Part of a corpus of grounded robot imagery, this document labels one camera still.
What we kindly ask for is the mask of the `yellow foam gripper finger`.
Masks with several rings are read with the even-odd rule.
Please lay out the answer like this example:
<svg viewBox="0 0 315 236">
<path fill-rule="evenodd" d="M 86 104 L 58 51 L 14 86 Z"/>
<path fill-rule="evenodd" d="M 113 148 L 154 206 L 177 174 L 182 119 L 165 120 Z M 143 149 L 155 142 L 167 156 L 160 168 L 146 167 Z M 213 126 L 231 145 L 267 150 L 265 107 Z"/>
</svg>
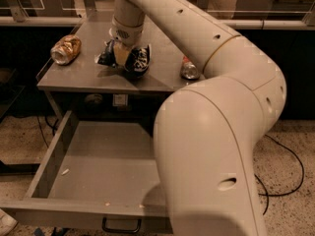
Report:
<svg viewBox="0 0 315 236">
<path fill-rule="evenodd" d="M 119 66 L 124 66 L 132 48 L 121 42 L 116 42 L 113 47 L 115 61 Z"/>
</svg>

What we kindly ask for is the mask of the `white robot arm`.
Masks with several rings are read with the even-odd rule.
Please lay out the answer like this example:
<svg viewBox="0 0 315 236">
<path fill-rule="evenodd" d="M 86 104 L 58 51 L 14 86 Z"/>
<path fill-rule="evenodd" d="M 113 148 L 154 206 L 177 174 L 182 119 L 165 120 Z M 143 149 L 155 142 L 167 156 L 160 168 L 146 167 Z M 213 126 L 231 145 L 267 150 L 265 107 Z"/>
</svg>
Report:
<svg viewBox="0 0 315 236">
<path fill-rule="evenodd" d="M 157 172 L 174 236 L 267 236 L 253 148 L 286 100 L 278 65 L 236 30 L 186 0 L 116 0 L 119 29 L 148 16 L 202 81 L 173 93 L 154 127 Z"/>
</svg>

